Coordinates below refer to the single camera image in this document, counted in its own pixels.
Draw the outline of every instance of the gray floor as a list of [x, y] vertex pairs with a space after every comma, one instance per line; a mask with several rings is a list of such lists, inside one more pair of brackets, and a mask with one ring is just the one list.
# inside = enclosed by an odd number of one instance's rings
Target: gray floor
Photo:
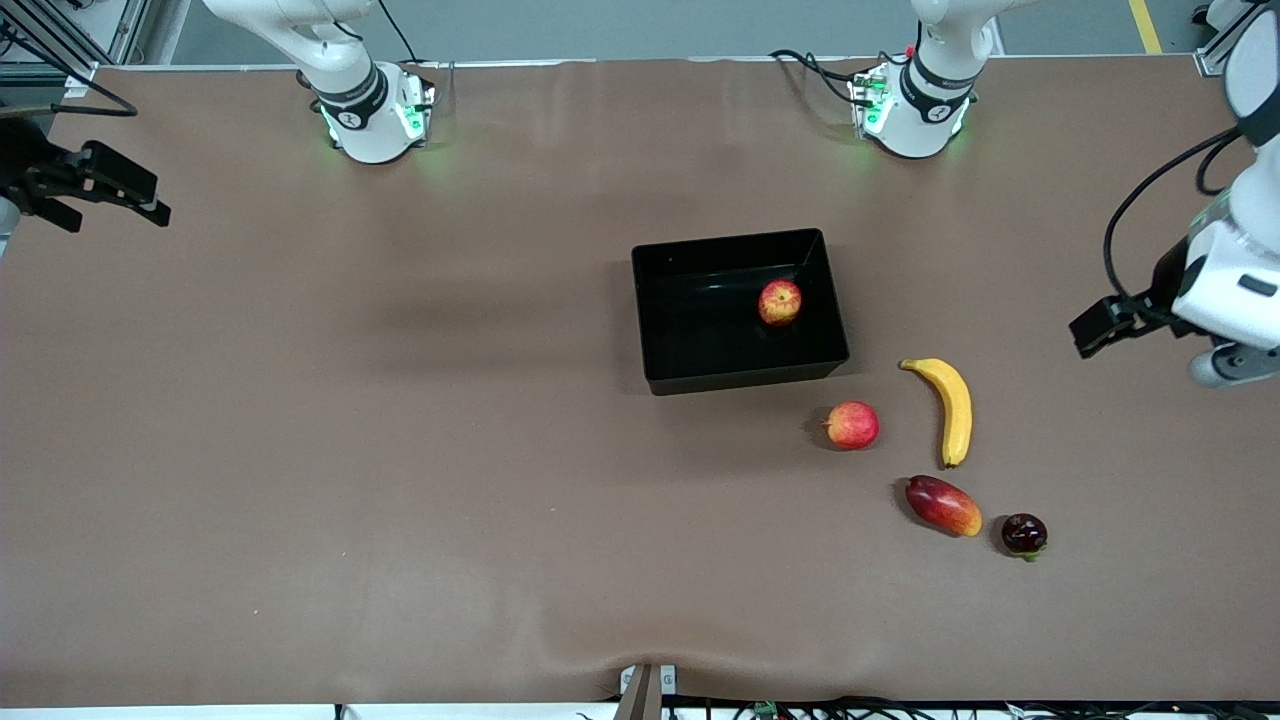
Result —
[[[1190, 24], [1206, 0], [1147, 0], [1166, 53], [1208, 37]], [[906, 0], [387, 0], [415, 50], [457, 61], [657, 59], [764, 55], [780, 47], [818, 55], [899, 50], [915, 32]], [[1142, 38], [1128, 0], [1043, 0], [1002, 20], [1010, 54], [1138, 54]], [[375, 9], [351, 23], [376, 59], [406, 56]], [[173, 64], [280, 63], [266, 42], [192, 0]]]

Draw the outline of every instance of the yellow line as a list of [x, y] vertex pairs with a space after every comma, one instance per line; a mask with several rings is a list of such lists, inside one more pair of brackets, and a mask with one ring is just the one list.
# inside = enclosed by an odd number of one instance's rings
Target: yellow line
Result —
[[1133, 13], [1133, 24], [1138, 26], [1138, 35], [1142, 36], [1142, 49], [1148, 55], [1158, 55], [1160, 37], [1156, 35], [1156, 23], [1151, 22], [1147, 0], [1129, 0], [1129, 10]]

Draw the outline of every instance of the dark purple fruit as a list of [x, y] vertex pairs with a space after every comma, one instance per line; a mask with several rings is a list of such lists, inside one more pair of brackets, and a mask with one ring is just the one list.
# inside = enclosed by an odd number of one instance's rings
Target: dark purple fruit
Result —
[[1034, 562], [1048, 547], [1048, 528], [1039, 518], [1019, 512], [1005, 519], [1004, 527], [1000, 528], [1000, 539], [1015, 557]]

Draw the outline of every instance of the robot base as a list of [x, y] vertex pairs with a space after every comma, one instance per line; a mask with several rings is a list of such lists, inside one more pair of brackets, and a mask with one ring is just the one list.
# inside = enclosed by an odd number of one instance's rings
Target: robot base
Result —
[[426, 143], [431, 126], [435, 88], [425, 87], [422, 78], [410, 74], [393, 63], [375, 63], [387, 76], [388, 94], [362, 129], [351, 129], [321, 110], [329, 124], [329, 137], [361, 163], [389, 163], [406, 150]]
[[904, 158], [928, 158], [941, 151], [951, 136], [960, 132], [969, 100], [941, 123], [927, 123], [899, 87], [906, 65], [882, 63], [860, 73], [849, 83], [850, 97], [867, 100], [869, 108], [854, 105], [854, 128], [860, 138], [873, 138], [886, 150]]

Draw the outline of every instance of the white robot link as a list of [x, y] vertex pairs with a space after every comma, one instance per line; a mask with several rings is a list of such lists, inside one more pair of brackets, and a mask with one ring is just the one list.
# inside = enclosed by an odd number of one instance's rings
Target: white robot link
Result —
[[[1147, 184], [1215, 140], [1225, 146], [1236, 135], [1244, 137], [1257, 152], [1253, 163], [1156, 264], [1147, 291], [1125, 292], [1107, 254], [1116, 295], [1071, 323], [1083, 357], [1169, 327], [1178, 337], [1199, 334], [1212, 342], [1189, 368], [1202, 386], [1233, 386], [1280, 373], [1280, 19], [1275, 10], [1260, 14], [1240, 35], [1224, 81], [1236, 127], [1148, 177], [1112, 218], [1108, 237]], [[1212, 154], [1206, 156], [1206, 163], [1211, 160]]]
[[320, 100], [334, 143], [361, 163], [387, 163], [426, 141], [435, 88], [393, 63], [375, 63], [343, 23], [375, 0], [205, 0], [288, 55]]
[[911, 0], [915, 53], [854, 77], [854, 127], [904, 158], [928, 158], [960, 132], [973, 85], [996, 45], [991, 19], [1038, 0]]

